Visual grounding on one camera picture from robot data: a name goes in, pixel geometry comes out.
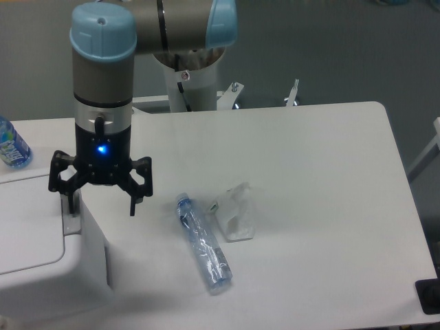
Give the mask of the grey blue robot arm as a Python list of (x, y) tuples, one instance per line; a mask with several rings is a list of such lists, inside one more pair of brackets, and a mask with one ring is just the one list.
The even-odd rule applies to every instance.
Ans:
[(134, 59), (232, 45), (234, 1), (93, 1), (71, 14), (76, 153), (56, 151), (48, 188), (77, 209), (85, 184), (119, 186), (131, 205), (153, 194), (152, 160), (131, 159)]

